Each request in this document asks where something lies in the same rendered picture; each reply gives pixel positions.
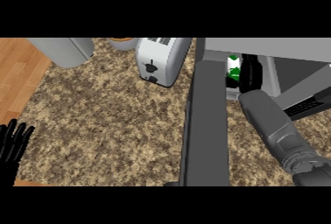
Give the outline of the grey microwave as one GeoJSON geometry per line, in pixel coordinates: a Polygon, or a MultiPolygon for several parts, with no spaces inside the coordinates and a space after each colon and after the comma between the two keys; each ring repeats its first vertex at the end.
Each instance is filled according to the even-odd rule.
{"type": "Polygon", "coordinates": [[[253,55],[261,64],[254,83],[295,121],[331,109],[331,62],[307,60],[306,55],[301,59],[291,43],[270,38],[199,38],[196,60],[220,61],[216,72],[226,76],[227,58],[253,55]]]}

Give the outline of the silver toaster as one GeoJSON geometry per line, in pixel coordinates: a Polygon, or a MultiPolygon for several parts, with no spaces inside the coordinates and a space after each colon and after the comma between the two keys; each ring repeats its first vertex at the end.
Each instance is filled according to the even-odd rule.
{"type": "Polygon", "coordinates": [[[139,77],[165,88],[173,86],[190,48],[190,38],[142,38],[136,47],[139,77]]]}

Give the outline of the grey cylindrical container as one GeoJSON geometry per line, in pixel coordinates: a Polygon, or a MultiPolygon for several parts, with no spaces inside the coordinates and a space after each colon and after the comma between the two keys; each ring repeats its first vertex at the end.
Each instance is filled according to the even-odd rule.
{"type": "Polygon", "coordinates": [[[80,66],[93,56],[91,38],[26,38],[26,40],[63,68],[80,66]]]}

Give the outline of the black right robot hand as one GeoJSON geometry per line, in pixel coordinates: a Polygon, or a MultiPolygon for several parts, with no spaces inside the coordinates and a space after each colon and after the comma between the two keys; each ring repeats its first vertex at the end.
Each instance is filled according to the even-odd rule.
{"type": "Polygon", "coordinates": [[[242,54],[241,74],[239,74],[239,91],[247,93],[260,89],[263,85],[263,65],[257,56],[242,54]]]}

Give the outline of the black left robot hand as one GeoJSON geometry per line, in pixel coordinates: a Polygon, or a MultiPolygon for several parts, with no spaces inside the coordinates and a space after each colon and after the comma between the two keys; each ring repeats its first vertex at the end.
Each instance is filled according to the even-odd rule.
{"type": "Polygon", "coordinates": [[[26,151],[28,140],[35,130],[12,119],[0,125],[0,187],[15,185],[19,162],[26,151]]]}

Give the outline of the white green milk carton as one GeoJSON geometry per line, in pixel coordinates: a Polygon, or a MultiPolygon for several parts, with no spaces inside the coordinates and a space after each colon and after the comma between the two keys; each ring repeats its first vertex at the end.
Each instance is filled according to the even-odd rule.
{"type": "Polygon", "coordinates": [[[241,59],[230,55],[227,58],[226,87],[238,88],[241,74],[241,59]]]}

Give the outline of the grey jar with brown lid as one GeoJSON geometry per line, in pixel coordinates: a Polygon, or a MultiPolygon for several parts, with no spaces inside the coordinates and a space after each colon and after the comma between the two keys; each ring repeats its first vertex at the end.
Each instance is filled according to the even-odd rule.
{"type": "Polygon", "coordinates": [[[112,47],[121,51],[131,50],[137,45],[137,38],[109,38],[108,42],[112,47]]]}

